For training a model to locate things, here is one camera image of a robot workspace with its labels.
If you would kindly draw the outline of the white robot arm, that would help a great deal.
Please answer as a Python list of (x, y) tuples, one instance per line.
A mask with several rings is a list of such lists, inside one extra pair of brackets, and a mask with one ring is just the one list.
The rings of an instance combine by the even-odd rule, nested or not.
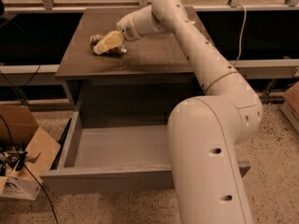
[(192, 24), (180, 0), (152, 0), (91, 45), (100, 55), (164, 31), (174, 35), (204, 91), (180, 102), (167, 123), (181, 224), (253, 224), (235, 145), (257, 131), (262, 102)]

